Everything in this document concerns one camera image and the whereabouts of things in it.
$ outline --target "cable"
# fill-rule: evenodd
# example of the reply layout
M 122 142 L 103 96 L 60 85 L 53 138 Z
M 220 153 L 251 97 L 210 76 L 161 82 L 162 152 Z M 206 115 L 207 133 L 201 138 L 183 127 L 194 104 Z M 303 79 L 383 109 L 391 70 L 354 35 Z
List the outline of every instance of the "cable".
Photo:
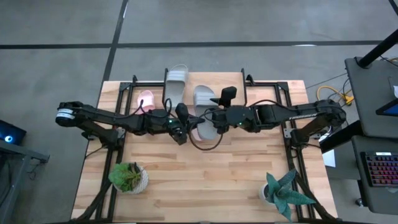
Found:
M 347 78 L 347 80 L 344 82 L 343 84 L 343 96 L 344 96 L 344 100 L 347 102 L 347 97 L 346 97 L 346 91 L 345 91 L 345 86 L 346 83 L 348 82 L 349 78 Z
M 314 145 L 314 144 L 309 144 L 309 143 L 305 143 L 306 146 L 313 146 L 313 147 L 317 147 L 317 148 L 321 148 L 320 146 Z
M 317 100 L 320 100 L 320 90 L 323 89 L 323 88 L 327 88 L 327 89 L 330 89 L 330 90 L 332 90 L 332 91 L 335 92 L 334 94 L 328 96 L 328 98 L 327 98 L 328 100 L 329 100 L 330 97 L 332 97 L 333 95 L 339 95 L 339 96 L 340 96 L 340 100 L 343 99 L 343 100 L 345 100 L 345 102 L 346 102 L 348 105 L 350 105 L 351 102 L 354 100 L 354 96 L 347 96 L 347 93 L 349 93 L 351 90 L 348 90 L 347 92 L 345 92 L 345 85 L 347 84 L 348 80 L 349 80 L 349 79 L 347 78 L 347 80 L 344 82 L 344 85 L 343 85 L 343 93 L 340 93 L 341 90 L 338 91 L 338 90 L 336 90 L 335 88 L 333 88 L 333 87 L 331 87 L 331 86 L 320 86 L 320 87 L 318 88 L 318 90 L 317 90 Z
M 339 94 L 341 97 L 344 97 L 344 95 L 341 94 L 340 91 L 337 91 L 335 88 L 333 88 L 333 87 L 331 87 L 331 86 L 320 86 L 320 87 L 318 88 L 318 90 L 317 90 L 317 100 L 320 100 L 319 93 L 320 93 L 320 90 L 323 89 L 323 88 L 327 88 L 327 89 L 329 89 L 329 90 L 332 90 L 332 91 L 335 92 L 335 94 Z
M 171 100 L 170 98 L 167 98 L 167 99 L 164 101 L 164 103 L 163 103 L 164 110 L 166 110 L 166 112 L 167 112 L 167 114 L 166 114 L 165 116 L 156 116 L 156 115 L 153 115 L 153 114 L 149 114 L 148 112 L 145 112 L 144 109 L 142 108 L 143 102 L 144 102 L 144 100 L 141 100 L 141 103 L 140 103 L 138 109 L 141 109 L 141 111 L 142 111 L 145 115 L 148 115 L 148 116 L 153 117 L 153 118 L 167 118 L 168 116 L 172 115 L 172 116 L 175 118 L 175 116 L 172 114 L 172 107 L 173 107 L 173 104 L 172 104 L 172 100 Z M 167 109 L 167 107 L 166 107 L 166 103 L 167 103 L 167 102 L 170 103 L 169 109 Z
M 30 180 L 35 180 L 36 179 L 36 168 L 38 168 L 38 166 L 44 165 L 44 163 L 38 163 L 36 165 L 34 165 L 35 167 L 33 167 L 33 169 L 31 171 L 28 171 L 27 173 L 29 174 L 29 179 Z
M 224 110 L 226 110 L 226 109 L 220 109 L 220 110 L 216 110 L 216 111 L 210 111 L 210 112 L 207 112 L 207 113 L 203 113 L 202 115 L 199 116 L 199 118 L 202 118 L 202 117 L 206 116 L 206 114 L 214 113 L 214 112 L 217 112 L 217 111 L 224 111 Z M 214 146 L 212 146 L 212 147 L 210 147 L 210 148 L 202 148 L 202 147 L 199 147 L 199 146 L 194 142 L 194 140 L 193 140 L 193 138 L 192 138 L 192 130 L 193 130 L 193 125 L 191 125 L 190 129 L 188 130 L 188 137 L 189 137 L 189 140 L 191 141 L 191 143 L 193 144 L 193 146 L 195 146 L 195 148 L 197 148 L 197 149 L 199 149 L 199 150 L 201 150 L 201 151 L 210 151 L 210 150 L 212 150 L 212 149 L 215 149 L 217 146 L 220 145 L 221 140 L 223 139 L 223 136 L 224 136 L 224 134 L 221 134 L 220 139 L 218 140 L 218 142 L 217 142 Z
M 106 145 L 103 145 L 103 146 L 101 146 L 100 148 L 98 148 L 98 149 L 92 151 L 91 153 L 89 153 L 89 154 L 87 154 L 87 155 L 85 156 L 85 159 L 87 159 L 87 157 L 90 156 L 91 154 L 96 153 L 96 152 L 98 152 L 99 150 L 101 150 L 101 149 L 103 149 L 103 148 L 105 148 L 105 147 L 106 147 Z
M 290 109 L 290 108 L 288 108 L 287 106 L 284 106 L 284 105 L 282 105 L 282 104 L 280 104 L 280 103 L 278 103 L 278 102 L 275 102 L 275 101 L 273 101 L 273 100 L 259 100 L 259 101 L 253 103 L 252 105 L 250 105 L 250 106 L 248 106 L 248 107 L 252 107 L 252 106 L 257 105 L 257 104 L 262 103 L 262 102 L 271 102 L 271 103 L 273 103 L 273 104 L 275 104 L 275 105 L 277 105 L 277 106 L 280 106 L 281 108 L 285 108 L 285 109 L 287 109 L 287 110 L 289 110 L 289 111 L 298 111 L 297 109 Z
M 347 78 L 347 80 L 349 80 L 349 79 Z M 343 90 L 343 87 L 341 87 L 340 90 L 339 90 L 338 92 L 341 92 L 342 90 Z M 348 93 L 348 91 L 347 91 L 347 93 Z M 335 96 L 333 97 L 332 100 L 334 100 L 334 99 L 335 99 Z
M 320 82 L 320 83 L 317 83 L 317 84 L 314 84 L 314 85 L 310 85 L 310 86 L 306 87 L 306 89 L 309 89 L 309 88 L 311 88 L 311 87 L 314 87 L 314 86 L 316 86 L 316 85 L 319 85 L 319 84 L 322 84 L 322 83 L 328 82 L 328 81 L 330 81 L 330 80 L 334 80 L 335 78 L 342 77 L 343 75 L 347 75 L 347 73 L 343 73 L 343 74 L 341 74 L 341 75 L 338 75 L 338 76 L 336 76 L 336 77 L 329 78 L 328 80 L 322 81 L 322 82 Z
M 277 103 L 277 102 L 275 102 L 273 100 L 259 100 L 259 101 L 255 102 L 255 103 L 253 103 L 252 105 L 250 105 L 249 107 L 254 106 L 254 105 L 258 104 L 258 103 L 262 103 L 262 102 L 271 102 L 271 103 L 274 103 L 275 105 L 280 106 L 281 108 L 285 108 L 285 109 L 287 109 L 289 111 L 315 110 L 317 108 L 336 108 L 336 109 L 339 109 L 344 114 L 346 114 L 346 112 L 343 109 L 341 109 L 340 107 L 338 107 L 338 106 L 332 106 L 332 105 L 330 105 L 330 106 L 317 106 L 317 107 L 305 108 L 305 109 L 298 110 L 298 109 L 290 109 L 290 108 L 288 108 L 288 107 L 286 107 L 286 106 L 284 106 L 284 105 L 282 105 L 280 103 Z
M 207 108 L 207 109 L 205 110 L 205 113 L 206 113 L 208 110 L 211 110 L 211 109 L 214 109 L 214 108 Z M 206 120 L 211 121 L 211 122 L 216 122 L 216 123 L 219 123 L 219 122 L 220 122 L 220 121 L 215 121 L 215 120 L 213 120 L 213 119 L 210 119 L 210 118 L 206 117 L 206 115 L 203 116 Z
M 299 156 L 299 153 L 300 153 L 303 149 L 301 149 L 301 148 L 294 149 L 294 148 L 290 147 L 290 150 L 296 152 L 296 155 L 295 155 L 295 156 L 292 156 L 292 159 L 295 159 L 295 158 L 297 158 L 297 156 Z
M 101 114 L 101 116 L 107 117 L 107 118 L 129 118 L 133 115 L 135 115 L 137 113 L 137 111 L 139 110 L 139 108 L 141 108 L 142 104 L 143 104 L 144 100 L 141 100 L 140 105 L 138 106 L 138 108 L 135 110 L 135 112 L 133 112 L 132 114 L 129 115 L 124 115 L 124 116 L 113 116 L 113 115 L 106 115 L 106 114 Z M 76 108 L 76 107 L 71 107 L 71 108 L 67 108 L 67 109 L 73 109 L 73 110 L 80 110 L 80 111 L 86 111 L 89 113 L 93 113 L 94 115 L 99 115 L 99 113 L 97 112 L 92 112 L 90 110 L 84 109 L 84 108 Z
M 1 202 L 0 202 L 0 208 L 2 207 L 2 204 L 6 200 L 6 198 L 8 196 L 8 193 L 11 190 L 11 183 L 12 183 L 11 165 L 10 165 L 10 162 L 8 161 L 8 159 L 6 160 L 6 162 L 7 162 L 7 165 L 8 165 L 8 190 L 6 191 L 6 189 L 4 189 L 2 194 L 1 194 L 2 199 L 1 199 Z
M 382 58 L 382 59 L 385 60 L 386 62 L 390 63 L 391 65 L 393 65 L 393 66 L 395 66 L 395 67 L 398 67 L 398 65 L 396 65 L 396 64 L 394 64 L 394 63 L 391 62 L 391 61 L 393 61 L 393 60 L 396 60 L 396 59 L 397 59 L 396 57 L 395 57 L 395 58 L 392 58 L 392 59 L 387 59 L 387 58 L 385 58 L 385 57 L 383 57 L 383 56 L 380 55 L 380 58 Z

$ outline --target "green plant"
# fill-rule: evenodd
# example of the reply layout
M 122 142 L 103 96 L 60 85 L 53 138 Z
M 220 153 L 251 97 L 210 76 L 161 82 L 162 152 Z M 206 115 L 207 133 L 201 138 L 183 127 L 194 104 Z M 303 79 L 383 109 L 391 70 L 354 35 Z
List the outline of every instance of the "green plant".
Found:
M 116 164 L 108 178 L 122 192 L 132 191 L 141 181 L 141 170 L 137 163 Z
M 267 173 L 268 193 L 266 194 L 266 200 L 270 203 L 274 203 L 278 212 L 286 217 L 290 222 L 292 222 L 292 212 L 290 211 L 290 207 L 287 205 L 288 203 L 293 205 L 307 205 L 315 203 L 314 200 L 307 196 L 291 190 L 292 181 L 295 176 L 296 170 L 292 169 L 280 180 L 276 181 L 273 175 Z

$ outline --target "desk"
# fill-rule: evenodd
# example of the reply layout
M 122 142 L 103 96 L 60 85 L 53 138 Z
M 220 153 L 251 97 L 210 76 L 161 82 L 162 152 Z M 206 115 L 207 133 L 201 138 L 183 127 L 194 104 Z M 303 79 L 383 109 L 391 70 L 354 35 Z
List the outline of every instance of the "desk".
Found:
M 355 58 L 346 59 L 345 65 L 359 120 L 323 141 L 322 150 L 333 149 L 355 135 L 398 139 L 398 118 L 376 114 L 377 109 L 396 99 L 391 85 L 398 85 L 397 67 L 375 60 L 369 68 L 361 68 Z
M 197 85 L 209 86 L 217 97 L 222 88 L 236 86 L 238 92 L 232 104 L 242 105 L 242 82 L 242 73 L 238 72 L 190 73 L 183 100 L 192 108 L 193 89 Z M 104 82 L 99 108 L 114 111 L 119 83 Z M 288 83 L 292 104 L 308 103 L 304 82 Z M 162 89 L 146 89 L 154 93 L 156 107 L 161 108 Z M 134 89 L 131 113 L 137 108 L 137 96 L 142 90 Z M 248 87 L 247 94 L 248 104 L 262 99 L 275 100 L 274 89 L 269 87 Z M 308 119 L 300 120 L 297 125 L 301 128 L 308 122 Z M 99 147 L 98 141 L 92 141 L 87 153 Z M 81 215 L 98 193 L 105 157 L 106 150 L 101 150 L 85 161 L 72 218 Z M 308 147 L 303 151 L 303 158 L 311 190 L 326 210 L 337 217 L 320 150 Z M 281 128 L 257 134 L 231 129 L 216 149 L 207 152 L 199 151 L 189 142 L 178 146 L 168 134 L 127 134 L 123 162 L 138 162 L 144 166 L 149 174 L 149 185 L 139 195 L 118 193 L 114 222 L 286 221 L 275 206 L 263 204 L 258 197 L 260 186 L 266 183 L 267 172 L 277 179 L 288 172 Z M 108 210 L 108 200 L 109 192 L 104 212 Z M 297 220 L 295 208 L 291 208 L 292 219 Z
M 0 172 L 3 172 L 2 168 L 5 165 L 6 159 L 11 160 L 11 158 L 10 157 L 7 158 L 7 156 L 12 155 L 16 157 L 12 159 L 15 162 L 14 163 L 15 166 L 13 166 L 13 168 L 11 167 L 6 168 L 13 170 L 11 170 L 12 172 L 11 181 L 7 186 L 10 189 L 7 191 L 7 193 L 5 193 L 5 196 L 2 196 L 5 198 L 4 201 L 2 201 L 2 204 L 0 205 L 0 224 L 3 224 L 3 223 L 9 223 L 9 219 L 14 210 L 14 205 L 18 198 L 19 191 L 26 179 L 26 172 L 27 168 L 29 167 L 30 160 L 37 159 L 40 161 L 41 164 L 44 164 L 49 161 L 50 156 L 31 150 L 28 147 L 22 147 L 6 143 L 3 140 L 0 140 L 0 153 L 2 153 L 2 156 L 5 157 L 5 159 L 4 157 L 0 157 L 0 160 L 2 160 L 0 161 Z
M 361 175 L 361 180 L 358 184 L 364 205 L 375 213 L 398 215 L 398 195 L 388 191 L 386 187 L 371 187 L 361 159 L 361 152 L 398 152 L 398 143 L 387 139 L 367 138 L 364 136 L 354 136 L 351 141 L 359 174 Z

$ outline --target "concrete floor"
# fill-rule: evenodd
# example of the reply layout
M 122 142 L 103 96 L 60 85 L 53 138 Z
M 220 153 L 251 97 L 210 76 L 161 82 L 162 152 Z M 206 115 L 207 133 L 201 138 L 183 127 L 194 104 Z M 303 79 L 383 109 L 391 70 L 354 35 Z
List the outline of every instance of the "concrete floor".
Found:
M 121 5 L 122 0 L 0 0 L 0 45 L 111 43 Z M 386 0 L 130 0 L 119 42 L 381 40 L 397 20 Z M 345 73 L 345 58 L 373 47 L 118 49 L 110 80 L 161 80 L 164 68 L 178 63 L 196 72 L 245 68 L 256 80 L 305 80 L 315 101 L 320 85 L 340 89 L 347 77 L 317 83 Z M 0 119 L 26 129 L 25 144 L 51 155 L 34 181 L 27 178 L 13 223 L 69 219 L 87 142 L 79 130 L 55 124 L 56 108 L 61 101 L 96 104 L 108 54 L 109 49 L 0 50 Z M 397 47 L 384 56 L 395 55 Z M 355 105 L 344 109 L 349 123 L 357 120 Z M 330 183 L 340 218 L 395 222 L 395 216 L 353 204 L 359 197 L 355 181 Z

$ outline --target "potted plant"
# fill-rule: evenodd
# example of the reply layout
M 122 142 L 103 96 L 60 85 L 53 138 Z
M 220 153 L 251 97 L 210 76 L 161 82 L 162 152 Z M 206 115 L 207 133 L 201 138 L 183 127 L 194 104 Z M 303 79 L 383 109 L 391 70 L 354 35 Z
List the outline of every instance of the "potted plant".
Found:
M 108 176 L 116 190 L 139 194 L 148 185 L 148 173 L 137 163 L 116 164 Z
M 276 181 L 274 176 L 267 173 L 267 183 L 259 191 L 261 200 L 275 204 L 278 212 L 286 217 L 290 222 L 291 211 L 288 203 L 293 205 L 307 205 L 315 203 L 314 200 L 292 190 L 292 181 L 296 176 L 296 170 L 292 169 L 280 180 Z

